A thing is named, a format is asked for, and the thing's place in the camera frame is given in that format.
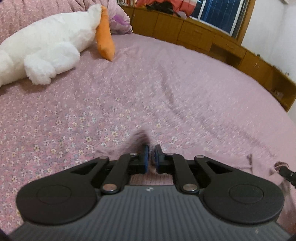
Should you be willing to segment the mauve knitted cardigan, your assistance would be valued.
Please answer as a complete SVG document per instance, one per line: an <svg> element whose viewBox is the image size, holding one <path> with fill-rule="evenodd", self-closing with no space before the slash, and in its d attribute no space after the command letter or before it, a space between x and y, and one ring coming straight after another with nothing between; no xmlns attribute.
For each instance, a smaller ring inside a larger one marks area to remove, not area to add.
<svg viewBox="0 0 296 241"><path fill-rule="evenodd" d="M152 148L153 143L148 132L141 128L130 137L124 139L123 143L116 147L98 147L93 151L93 157L108 156L117 159L125 153L139 152L143 145ZM200 146L180 149L180 153L186 158L191 158L194 154L201 154L210 157L223 164L240 169L244 172L262 177L276 184L285 196L285 204L280 214L278 223L289 233L295 233L295 188L280 175L280 167L287 167L295 171L295 158L287 160L261 161L252 154L242 157L229 154L218 154L215 151L205 150Z"/></svg>

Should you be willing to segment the pink floral bed sheet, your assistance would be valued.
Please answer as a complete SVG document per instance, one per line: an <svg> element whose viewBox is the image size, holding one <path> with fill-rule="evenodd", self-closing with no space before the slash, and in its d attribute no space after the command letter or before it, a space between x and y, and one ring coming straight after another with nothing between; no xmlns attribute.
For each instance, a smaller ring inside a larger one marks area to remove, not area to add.
<svg viewBox="0 0 296 241"><path fill-rule="evenodd" d="M51 84L1 88L1 229L22 224L18 190L94 159L139 129L164 152L200 146L261 161L295 158L295 124L253 78L191 51L136 34L114 36L116 57L95 46Z"/></svg>

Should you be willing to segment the white plush goose toy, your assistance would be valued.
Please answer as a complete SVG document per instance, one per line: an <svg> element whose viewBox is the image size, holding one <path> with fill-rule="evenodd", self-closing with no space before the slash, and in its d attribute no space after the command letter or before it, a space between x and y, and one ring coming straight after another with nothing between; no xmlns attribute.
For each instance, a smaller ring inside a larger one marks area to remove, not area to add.
<svg viewBox="0 0 296 241"><path fill-rule="evenodd" d="M80 53L93 42L102 58L114 59L108 11L101 4L36 21L1 43L1 85L26 77L34 85L48 85L56 75L74 68Z"/></svg>

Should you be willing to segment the window with blue glass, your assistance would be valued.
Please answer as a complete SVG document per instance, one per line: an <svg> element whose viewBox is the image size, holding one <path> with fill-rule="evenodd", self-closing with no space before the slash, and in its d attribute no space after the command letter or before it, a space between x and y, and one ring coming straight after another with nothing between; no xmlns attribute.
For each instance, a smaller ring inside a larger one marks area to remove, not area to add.
<svg viewBox="0 0 296 241"><path fill-rule="evenodd" d="M190 18L219 29L231 37L236 37L248 3L247 0L197 1Z"/></svg>

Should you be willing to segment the wooden cabinet unit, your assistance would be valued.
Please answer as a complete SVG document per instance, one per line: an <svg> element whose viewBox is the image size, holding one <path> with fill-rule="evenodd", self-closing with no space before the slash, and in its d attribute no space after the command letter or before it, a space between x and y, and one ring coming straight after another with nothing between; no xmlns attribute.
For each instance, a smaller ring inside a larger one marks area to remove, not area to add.
<svg viewBox="0 0 296 241"><path fill-rule="evenodd" d="M289 111L295 101L295 83L278 68L264 61L212 27L183 20L159 11L122 7L130 17L133 32L181 45L220 60L249 75Z"/></svg>

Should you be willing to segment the purple pillow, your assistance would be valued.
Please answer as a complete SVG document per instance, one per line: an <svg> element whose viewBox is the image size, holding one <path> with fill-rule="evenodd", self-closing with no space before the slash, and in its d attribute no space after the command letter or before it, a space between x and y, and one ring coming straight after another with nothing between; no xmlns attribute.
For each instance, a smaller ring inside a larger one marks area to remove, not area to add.
<svg viewBox="0 0 296 241"><path fill-rule="evenodd" d="M124 35L132 33L130 18L117 4L117 1L107 1L110 31L113 35Z"/></svg>

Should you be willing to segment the pink folded quilt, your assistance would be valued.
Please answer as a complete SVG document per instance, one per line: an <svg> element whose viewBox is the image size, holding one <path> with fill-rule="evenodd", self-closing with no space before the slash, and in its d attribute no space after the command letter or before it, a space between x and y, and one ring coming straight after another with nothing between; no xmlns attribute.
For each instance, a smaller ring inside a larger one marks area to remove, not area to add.
<svg viewBox="0 0 296 241"><path fill-rule="evenodd" d="M4 0L1 1L1 42L31 23L59 13L86 11L94 4L108 1Z"/></svg>

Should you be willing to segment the red floral curtain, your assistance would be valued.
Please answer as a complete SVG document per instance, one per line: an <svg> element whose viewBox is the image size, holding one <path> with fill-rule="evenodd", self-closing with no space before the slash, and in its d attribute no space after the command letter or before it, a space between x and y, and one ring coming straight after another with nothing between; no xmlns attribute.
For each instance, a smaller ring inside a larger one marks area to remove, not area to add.
<svg viewBox="0 0 296 241"><path fill-rule="evenodd" d="M190 16L199 2L198 0L139 0L136 7L151 6L154 3L169 3L176 13L183 12L186 16Z"/></svg>

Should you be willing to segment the black garment on cabinet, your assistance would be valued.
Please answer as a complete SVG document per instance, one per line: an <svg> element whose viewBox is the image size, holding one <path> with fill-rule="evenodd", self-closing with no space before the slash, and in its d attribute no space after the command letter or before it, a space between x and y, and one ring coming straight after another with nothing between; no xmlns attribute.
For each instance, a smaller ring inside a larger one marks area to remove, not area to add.
<svg viewBox="0 0 296 241"><path fill-rule="evenodd" d="M153 2L152 4L146 4L145 8L148 10L153 10L153 11L160 11L165 14L181 17L176 11L173 10L173 5L169 1L164 1L162 3L160 2Z"/></svg>

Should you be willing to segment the row of books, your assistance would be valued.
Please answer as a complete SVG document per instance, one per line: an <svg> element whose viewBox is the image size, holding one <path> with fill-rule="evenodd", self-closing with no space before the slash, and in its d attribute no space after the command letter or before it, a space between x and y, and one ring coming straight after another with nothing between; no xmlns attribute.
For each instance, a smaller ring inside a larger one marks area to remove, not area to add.
<svg viewBox="0 0 296 241"><path fill-rule="evenodd" d="M138 0L117 0L117 3L123 6L136 7Z"/></svg>

